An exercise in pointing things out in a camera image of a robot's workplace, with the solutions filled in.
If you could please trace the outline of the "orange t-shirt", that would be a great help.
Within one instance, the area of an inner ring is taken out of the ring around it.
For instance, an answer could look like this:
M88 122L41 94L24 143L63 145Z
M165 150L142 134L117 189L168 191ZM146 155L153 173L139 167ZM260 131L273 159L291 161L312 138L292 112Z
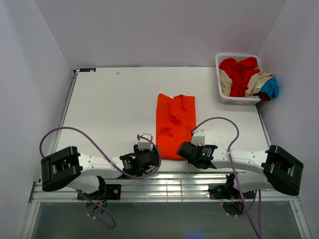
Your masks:
M182 161L177 150L183 142L191 141L196 126L195 97L158 95L156 109L156 143L162 159Z

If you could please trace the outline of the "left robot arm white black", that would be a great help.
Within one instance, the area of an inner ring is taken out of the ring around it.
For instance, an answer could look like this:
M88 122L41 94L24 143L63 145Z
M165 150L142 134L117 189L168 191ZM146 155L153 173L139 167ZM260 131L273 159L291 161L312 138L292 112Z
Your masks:
M42 190L53 192L65 187L81 190L95 199L106 193L104 179L126 176L139 178L160 165L156 149L140 150L107 160L80 153L75 146L57 151L41 160Z

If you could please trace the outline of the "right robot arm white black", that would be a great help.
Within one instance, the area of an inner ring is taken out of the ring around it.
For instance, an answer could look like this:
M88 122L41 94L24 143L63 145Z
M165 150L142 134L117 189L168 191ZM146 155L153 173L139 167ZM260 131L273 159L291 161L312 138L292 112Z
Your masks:
M232 180L225 185L225 192L231 198L242 192L264 189L289 196L297 196L300 192L304 164L277 145L265 151L229 152L216 145L184 142L177 155L198 169L231 169L234 166L239 181Z

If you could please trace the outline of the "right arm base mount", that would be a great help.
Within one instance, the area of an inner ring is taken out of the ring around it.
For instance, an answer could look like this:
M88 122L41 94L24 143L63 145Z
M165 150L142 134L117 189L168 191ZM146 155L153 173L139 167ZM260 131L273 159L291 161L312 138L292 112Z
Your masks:
M226 183L224 184L209 184L208 192L210 199L227 199L227 200L237 200L241 199L238 189L236 186L234 173L226 175Z

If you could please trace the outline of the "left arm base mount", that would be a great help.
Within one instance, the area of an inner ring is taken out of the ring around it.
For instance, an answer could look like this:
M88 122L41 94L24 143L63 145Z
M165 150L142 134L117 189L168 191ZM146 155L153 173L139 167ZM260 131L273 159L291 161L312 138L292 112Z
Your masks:
M99 189L93 193L87 194L82 192L82 194L90 200L120 200L121 186L121 184L106 184L99 186Z

